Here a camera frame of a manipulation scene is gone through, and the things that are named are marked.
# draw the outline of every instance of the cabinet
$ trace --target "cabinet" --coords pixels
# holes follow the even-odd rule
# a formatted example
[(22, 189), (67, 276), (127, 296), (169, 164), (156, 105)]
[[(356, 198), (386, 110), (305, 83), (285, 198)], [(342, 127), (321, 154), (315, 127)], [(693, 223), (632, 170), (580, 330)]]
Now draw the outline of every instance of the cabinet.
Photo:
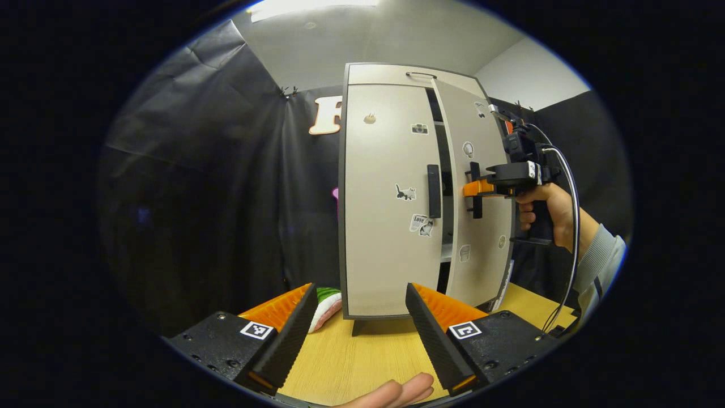
[(339, 239), (345, 319), (407, 317), (408, 282), (472, 306), (500, 301), (510, 278), (515, 201), (468, 211), (471, 161), (509, 163), (478, 81), (431, 68), (345, 67)]

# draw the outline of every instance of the gray sleeve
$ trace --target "gray sleeve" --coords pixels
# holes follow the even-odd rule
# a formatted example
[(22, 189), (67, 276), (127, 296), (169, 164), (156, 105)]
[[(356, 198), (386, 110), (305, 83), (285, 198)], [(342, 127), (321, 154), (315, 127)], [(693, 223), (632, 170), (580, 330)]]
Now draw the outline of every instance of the gray sleeve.
[(624, 258), (626, 245), (599, 224), (589, 249), (581, 257), (573, 288), (579, 293), (581, 323), (585, 323), (607, 293)]

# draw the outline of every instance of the green object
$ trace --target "green object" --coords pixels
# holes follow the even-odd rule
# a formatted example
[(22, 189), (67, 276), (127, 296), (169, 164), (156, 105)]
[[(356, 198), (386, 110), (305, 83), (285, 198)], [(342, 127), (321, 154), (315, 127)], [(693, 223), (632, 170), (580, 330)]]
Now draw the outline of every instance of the green object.
[(318, 291), (318, 304), (322, 303), (322, 301), (324, 301), (325, 299), (334, 295), (335, 293), (340, 293), (340, 289), (335, 289), (334, 287), (318, 287), (317, 291)]

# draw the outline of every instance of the table surface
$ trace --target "table surface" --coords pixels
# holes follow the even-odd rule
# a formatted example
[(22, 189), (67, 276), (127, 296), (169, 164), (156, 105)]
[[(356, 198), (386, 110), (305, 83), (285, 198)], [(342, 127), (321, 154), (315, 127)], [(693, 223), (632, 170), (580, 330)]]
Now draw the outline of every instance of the table surface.
[[(557, 306), (511, 283), (498, 310), (510, 310), (542, 327)], [(572, 311), (565, 306), (552, 327), (571, 325), (576, 319)], [(337, 405), (369, 393), (388, 380), (404, 383), (419, 372), (427, 372), (434, 377), (434, 391), (424, 401), (448, 395), (411, 319), (367, 321), (357, 337), (351, 336), (352, 324), (339, 312), (307, 335), (278, 392), (314, 404)]]

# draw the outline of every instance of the hand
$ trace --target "hand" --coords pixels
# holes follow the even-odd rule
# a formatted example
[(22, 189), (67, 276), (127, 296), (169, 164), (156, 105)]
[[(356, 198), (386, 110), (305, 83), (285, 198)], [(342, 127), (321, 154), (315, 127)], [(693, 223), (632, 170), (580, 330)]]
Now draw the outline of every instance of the hand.
[[(572, 252), (574, 220), (571, 208), (571, 196), (554, 183), (537, 186), (535, 189), (525, 192), (516, 198), (518, 209), (521, 212), (519, 217), (521, 220), (521, 229), (528, 231), (531, 228), (531, 223), (536, 221), (536, 214), (533, 213), (533, 202), (538, 200), (546, 201), (546, 205), (549, 208), (551, 221), (554, 224), (554, 243)], [(599, 223), (580, 208), (579, 224), (578, 258), (580, 261), (594, 240), (599, 229)]]
[(433, 376), (424, 372), (405, 384), (390, 380), (376, 390), (334, 408), (399, 408), (428, 398), (433, 393)]

